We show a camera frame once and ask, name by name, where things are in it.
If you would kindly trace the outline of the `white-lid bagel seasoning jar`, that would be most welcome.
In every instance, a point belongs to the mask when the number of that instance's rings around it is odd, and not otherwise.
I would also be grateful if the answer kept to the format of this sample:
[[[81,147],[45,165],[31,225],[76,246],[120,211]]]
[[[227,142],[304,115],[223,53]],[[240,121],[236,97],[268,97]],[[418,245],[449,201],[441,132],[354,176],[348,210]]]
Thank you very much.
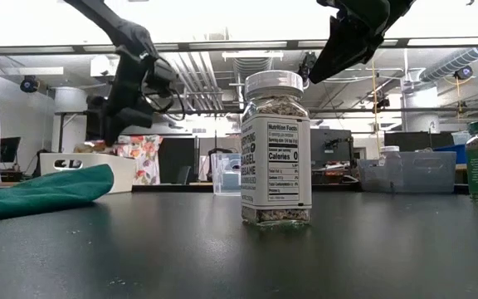
[[[261,71],[245,81],[241,117],[241,217],[256,225],[311,220],[310,113],[302,78]]]

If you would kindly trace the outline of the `black monitor on arm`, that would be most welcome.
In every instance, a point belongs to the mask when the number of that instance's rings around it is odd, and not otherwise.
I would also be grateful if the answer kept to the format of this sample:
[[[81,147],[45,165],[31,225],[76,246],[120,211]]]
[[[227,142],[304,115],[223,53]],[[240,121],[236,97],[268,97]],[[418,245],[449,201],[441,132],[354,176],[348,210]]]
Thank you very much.
[[[311,129],[310,149],[314,167],[354,159],[354,139],[350,130]]]

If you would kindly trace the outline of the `grey translucent plastic bin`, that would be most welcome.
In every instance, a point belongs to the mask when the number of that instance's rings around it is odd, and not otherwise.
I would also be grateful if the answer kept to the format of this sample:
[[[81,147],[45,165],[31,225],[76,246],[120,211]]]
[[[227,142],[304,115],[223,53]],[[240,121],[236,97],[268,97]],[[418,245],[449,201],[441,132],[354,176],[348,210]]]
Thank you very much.
[[[379,166],[378,159],[360,159],[363,191],[389,194],[451,194],[455,185],[455,152],[400,152],[401,166]]]

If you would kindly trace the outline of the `small white-lid spice jar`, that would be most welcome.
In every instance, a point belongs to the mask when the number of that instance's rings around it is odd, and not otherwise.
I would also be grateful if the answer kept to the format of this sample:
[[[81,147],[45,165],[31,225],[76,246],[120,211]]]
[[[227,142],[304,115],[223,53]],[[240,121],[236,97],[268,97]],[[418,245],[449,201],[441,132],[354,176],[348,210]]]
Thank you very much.
[[[380,157],[378,160],[379,166],[401,166],[402,157],[400,155],[400,149],[396,145],[389,145],[381,147],[379,150]]]

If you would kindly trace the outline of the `grey ribbed ceiling duct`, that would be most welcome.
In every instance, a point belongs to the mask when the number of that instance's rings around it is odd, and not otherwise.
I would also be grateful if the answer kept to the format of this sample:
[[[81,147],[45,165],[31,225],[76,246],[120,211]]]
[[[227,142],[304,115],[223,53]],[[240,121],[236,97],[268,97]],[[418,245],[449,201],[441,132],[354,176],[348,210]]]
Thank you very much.
[[[234,72],[244,81],[248,76],[261,71],[269,71],[273,67],[271,57],[237,57],[233,59]]]

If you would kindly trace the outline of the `green folded cloth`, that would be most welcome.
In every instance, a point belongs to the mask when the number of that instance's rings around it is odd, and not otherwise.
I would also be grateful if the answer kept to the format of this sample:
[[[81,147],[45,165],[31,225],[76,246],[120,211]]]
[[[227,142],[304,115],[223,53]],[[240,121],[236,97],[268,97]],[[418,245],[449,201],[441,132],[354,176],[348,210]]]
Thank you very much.
[[[91,204],[114,185],[107,164],[46,174],[0,189],[0,220]]]

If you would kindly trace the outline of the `floral cloth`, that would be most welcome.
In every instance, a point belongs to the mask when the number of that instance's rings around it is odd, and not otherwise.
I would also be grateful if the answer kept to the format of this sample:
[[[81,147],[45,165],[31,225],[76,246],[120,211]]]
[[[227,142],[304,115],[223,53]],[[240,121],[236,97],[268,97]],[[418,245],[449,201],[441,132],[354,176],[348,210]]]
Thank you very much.
[[[116,154],[135,161],[133,185],[160,184],[159,147],[163,138],[159,135],[121,135]]]

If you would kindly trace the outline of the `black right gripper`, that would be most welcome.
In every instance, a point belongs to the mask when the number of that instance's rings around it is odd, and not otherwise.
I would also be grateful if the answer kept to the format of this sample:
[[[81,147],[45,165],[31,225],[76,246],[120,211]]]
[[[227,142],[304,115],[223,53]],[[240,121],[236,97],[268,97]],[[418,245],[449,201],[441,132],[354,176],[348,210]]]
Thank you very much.
[[[309,73],[320,83],[359,63],[368,63],[384,42],[386,31],[416,0],[316,0],[338,11],[330,18],[330,34]]]

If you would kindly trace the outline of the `silver ventilation duct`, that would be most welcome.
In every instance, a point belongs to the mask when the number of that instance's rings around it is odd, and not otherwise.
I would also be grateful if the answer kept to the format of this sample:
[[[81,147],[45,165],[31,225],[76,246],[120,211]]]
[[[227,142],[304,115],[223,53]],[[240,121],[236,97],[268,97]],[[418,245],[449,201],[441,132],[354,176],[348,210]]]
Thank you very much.
[[[417,81],[431,82],[467,68],[478,60],[478,37],[432,37],[420,43],[409,42],[411,47],[447,48],[459,47],[436,64],[418,73]]]

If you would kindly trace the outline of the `clear plastic bin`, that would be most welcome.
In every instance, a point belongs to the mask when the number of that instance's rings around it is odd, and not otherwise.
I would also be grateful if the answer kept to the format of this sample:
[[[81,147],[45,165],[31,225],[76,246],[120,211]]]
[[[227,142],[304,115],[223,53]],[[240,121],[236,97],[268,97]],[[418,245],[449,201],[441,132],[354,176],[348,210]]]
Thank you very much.
[[[211,155],[213,193],[236,196],[241,192],[241,155],[215,153]]]

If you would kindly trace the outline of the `white plastic bin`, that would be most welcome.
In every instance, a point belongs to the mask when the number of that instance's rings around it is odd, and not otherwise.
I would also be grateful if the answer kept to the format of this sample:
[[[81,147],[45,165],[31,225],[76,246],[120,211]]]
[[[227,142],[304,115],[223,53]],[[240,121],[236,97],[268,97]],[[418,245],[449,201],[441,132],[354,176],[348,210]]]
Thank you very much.
[[[99,164],[110,166],[114,174],[111,194],[132,191],[136,162],[120,156],[97,153],[42,153],[39,156],[41,175],[67,170],[89,168]]]

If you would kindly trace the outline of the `clear storage tub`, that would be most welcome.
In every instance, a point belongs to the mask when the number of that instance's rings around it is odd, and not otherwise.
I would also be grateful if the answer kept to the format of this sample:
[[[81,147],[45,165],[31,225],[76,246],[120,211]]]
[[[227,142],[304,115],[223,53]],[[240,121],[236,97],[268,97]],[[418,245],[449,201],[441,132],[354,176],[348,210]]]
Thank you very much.
[[[467,130],[451,132],[451,137],[453,139],[454,145],[465,145],[466,142],[471,138],[471,134]]]

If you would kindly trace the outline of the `small black monitor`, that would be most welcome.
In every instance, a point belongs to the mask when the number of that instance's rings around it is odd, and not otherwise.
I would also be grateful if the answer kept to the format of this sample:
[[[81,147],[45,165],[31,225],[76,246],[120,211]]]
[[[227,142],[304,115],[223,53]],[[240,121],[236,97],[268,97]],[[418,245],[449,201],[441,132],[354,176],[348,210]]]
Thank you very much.
[[[0,139],[0,162],[13,163],[17,159],[20,137],[7,137]]]

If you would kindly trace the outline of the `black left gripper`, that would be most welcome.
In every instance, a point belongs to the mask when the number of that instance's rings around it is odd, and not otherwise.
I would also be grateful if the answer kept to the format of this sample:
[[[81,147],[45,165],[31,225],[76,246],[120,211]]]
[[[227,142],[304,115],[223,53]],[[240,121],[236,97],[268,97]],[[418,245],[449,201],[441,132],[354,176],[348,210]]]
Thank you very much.
[[[170,97],[178,80],[177,72],[157,54],[134,54],[126,46],[117,47],[115,53],[119,63],[109,94],[88,98],[91,110],[99,116],[99,137],[108,146],[117,141],[119,128],[151,127],[153,114],[163,113],[170,106],[153,108],[146,97]]]

